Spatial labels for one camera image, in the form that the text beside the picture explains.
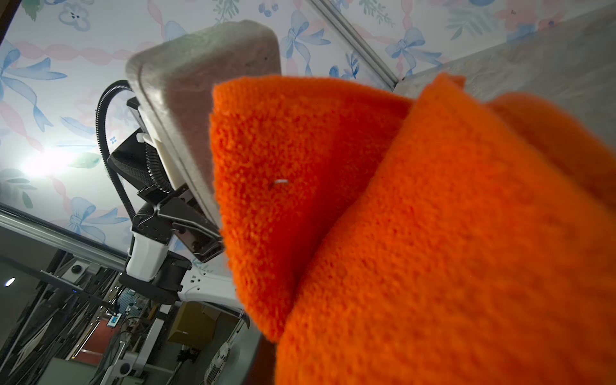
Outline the orange microfiber cloth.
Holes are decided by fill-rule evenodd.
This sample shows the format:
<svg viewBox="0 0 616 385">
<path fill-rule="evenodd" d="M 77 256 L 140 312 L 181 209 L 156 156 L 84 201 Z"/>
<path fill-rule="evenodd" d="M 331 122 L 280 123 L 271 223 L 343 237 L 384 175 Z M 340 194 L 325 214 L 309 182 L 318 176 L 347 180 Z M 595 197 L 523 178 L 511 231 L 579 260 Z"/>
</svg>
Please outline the orange microfiber cloth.
<svg viewBox="0 0 616 385">
<path fill-rule="evenodd" d="M 274 383 L 614 383 L 614 152 L 464 86 L 214 88 L 226 253 Z"/>
</svg>

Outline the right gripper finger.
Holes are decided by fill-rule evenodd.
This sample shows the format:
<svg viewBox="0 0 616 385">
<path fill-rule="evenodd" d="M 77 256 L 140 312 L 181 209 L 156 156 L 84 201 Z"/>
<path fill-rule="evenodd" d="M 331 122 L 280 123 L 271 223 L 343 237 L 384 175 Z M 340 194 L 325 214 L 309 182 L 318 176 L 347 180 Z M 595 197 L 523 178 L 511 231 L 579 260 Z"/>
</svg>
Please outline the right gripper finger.
<svg viewBox="0 0 616 385">
<path fill-rule="evenodd" d="M 276 354 L 277 345 L 266 338 L 261 338 L 243 384 L 274 385 Z"/>
</svg>

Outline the grey eyeglass case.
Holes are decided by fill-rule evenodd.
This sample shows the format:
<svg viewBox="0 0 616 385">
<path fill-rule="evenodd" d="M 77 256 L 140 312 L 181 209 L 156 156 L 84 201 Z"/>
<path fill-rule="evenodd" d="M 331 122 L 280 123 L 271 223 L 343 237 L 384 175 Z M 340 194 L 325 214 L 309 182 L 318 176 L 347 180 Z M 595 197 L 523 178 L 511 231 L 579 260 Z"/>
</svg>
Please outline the grey eyeglass case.
<svg viewBox="0 0 616 385">
<path fill-rule="evenodd" d="M 281 74 L 278 38 L 244 20 L 183 35 L 127 62 L 126 78 L 151 128 L 208 219 L 221 224 L 214 196 L 210 114 L 213 88 L 242 77 Z"/>
</svg>

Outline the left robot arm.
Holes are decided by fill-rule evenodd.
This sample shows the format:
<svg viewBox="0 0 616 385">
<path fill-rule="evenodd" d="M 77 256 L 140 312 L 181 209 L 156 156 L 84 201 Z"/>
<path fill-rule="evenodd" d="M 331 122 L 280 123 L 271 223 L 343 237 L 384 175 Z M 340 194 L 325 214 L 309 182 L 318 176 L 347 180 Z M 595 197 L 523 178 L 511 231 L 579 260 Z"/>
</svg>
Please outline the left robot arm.
<svg viewBox="0 0 616 385">
<path fill-rule="evenodd" d="M 232 280 L 203 270 L 225 250 L 219 229 L 187 185 L 162 181 L 167 174 L 149 136 L 137 130 L 108 161 L 144 200 L 121 283 L 156 303 L 203 303 L 248 322 Z"/>
</svg>

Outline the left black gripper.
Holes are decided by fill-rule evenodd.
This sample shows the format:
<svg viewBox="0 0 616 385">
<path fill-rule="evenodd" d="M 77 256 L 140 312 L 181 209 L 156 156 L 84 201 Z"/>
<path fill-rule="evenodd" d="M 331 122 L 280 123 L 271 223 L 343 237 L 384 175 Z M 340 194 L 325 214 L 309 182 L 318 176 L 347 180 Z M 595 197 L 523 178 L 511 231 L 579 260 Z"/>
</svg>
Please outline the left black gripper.
<svg viewBox="0 0 616 385">
<path fill-rule="evenodd" d="M 199 261 L 224 252 L 220 230 L 198 207 L 186 184 L 173 188 L 156 148 L 137 130 L 111 152 L 107 165 L 121 183 L 127 182 L 144 201 L 129 207 L 134 236 L 169 246 L 177 238 Z"/>
</svg>

